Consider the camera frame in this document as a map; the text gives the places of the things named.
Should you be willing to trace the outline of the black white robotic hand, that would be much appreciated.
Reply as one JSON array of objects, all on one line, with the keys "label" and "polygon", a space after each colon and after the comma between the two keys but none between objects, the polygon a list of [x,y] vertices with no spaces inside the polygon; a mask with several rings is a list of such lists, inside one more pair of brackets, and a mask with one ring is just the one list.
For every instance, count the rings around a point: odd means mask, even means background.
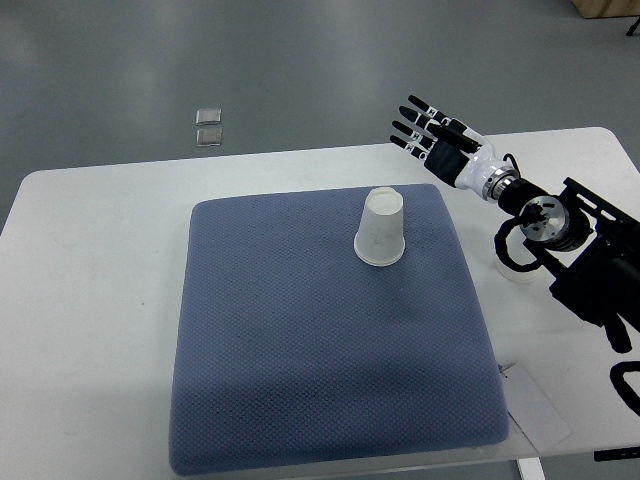
[{"label": "black white robotic hand", "polygon": [[445,184],[472,189],[482,196],[488,178],[503,165],[489,141],[460,120],[415,95],[400,106],[403,119],[393,121],[397,131],[390,141]]}]

